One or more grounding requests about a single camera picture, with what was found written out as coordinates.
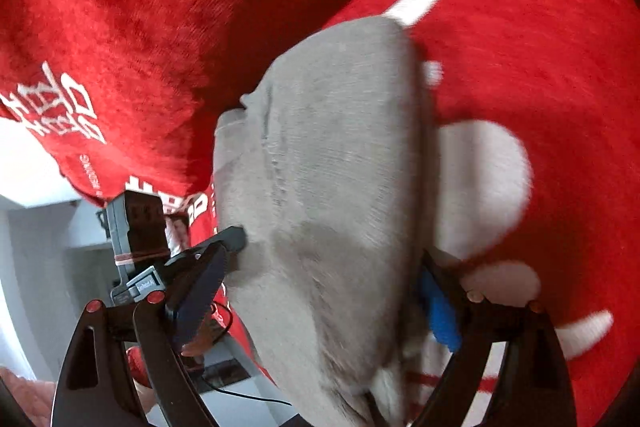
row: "wire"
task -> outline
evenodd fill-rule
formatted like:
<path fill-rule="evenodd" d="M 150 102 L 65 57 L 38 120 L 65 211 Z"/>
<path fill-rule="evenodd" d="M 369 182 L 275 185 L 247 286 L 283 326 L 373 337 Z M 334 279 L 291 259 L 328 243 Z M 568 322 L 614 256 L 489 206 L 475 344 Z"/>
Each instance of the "wire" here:
<path fill-rule="evenodd" d="M 205 384 L 207 384 L 207 387 L 209 387 L 212 391 L 218 391 L 219 393 L 222 393 L 222 394 L 230 394 L 231 396 L 239 396 L 240 398 L 246 398 L 248 400 L 257 400 L 259 402 L 281 403 L 283 405 L 288 405 L 289 407 L 293 407 L 292 404 L 290 404 L 289 402 L 285 402 L 283 400 L 275 400 L 273 398 L 260 398 L 258 396 L 248 396 L 246 394 L 234 393 L 233 391 L 227 391 L 226 389 L 220 389 L 218 387 L 214 387 L 204 378 L 202 379 L 202 381 Z"/>
<path fill-rule="evenodd" d="M 219 303 L 218 301 L 213 301 L 213 304 L 215 304 L 216 306 L 220 306 L 221 308 L 225 309 L 226 312 L 229 314 L 229 324 L 226 325 L 226 328 L 220 332 L 220 334 L 213 339 L 213 341 L 211 342 L 212 346 L 215 346 L 217 343 L 219 343 L 219 341 L 222 340 L 222 338 L 229 332 L 229 330 L 231 329 L 231 326 L 234 323 L 234 314 L 233 312 L 229 309 L 228 306 L 225 306 L 222 303 Z"/>
<path fill-rule="evenodd" d="M 231 311 L 231 309 L 229 309 L 228 306 L 225 306 L 224 304 L 219 303 L 218 301 L 213 301 L 213 304 L 215 304 L 216 306 L 220 306 L 221 308 L 225 309 L 226 312 L 229 314 L 229 324 L 227 324 L 226 328 L 222 331 L 222 333 L 220 333 L 213 340 L 212 345 L 215 345 L 220 340 L 222 340 L 222 338 L 231 329 L 231 325 L 234 323 L 234 314 Z M 200 377 L 200 378 L 206 384 L 207 387 L 209 387 L 212 391 L 217 391 L 218 393 L 230 394 L 231 396 L 237 396 L 237 397 L 240 397 L 240 398 L 246 398 L 247 400 L 256 400 L 256 401 L 260 401 L 260 402 L 270 402 L 270 403 L 281 403 L 283 405 L 288 405 L 289 407 L 293 407 L 292 404 L 290 404 L 289 402 L 285 402 L 283 400 L 276 400 L 276 399 L 273 399 L 273 398 L 261 398 L 261 397 L 258 397 L 258 396 L 249 396 L 247 394 L 234 393 L 233 391 L 227 391 L 226 389 L 220 389 L 218 387 L 215 387 L 215 386 L 211 385 L 204 377 Z"/>

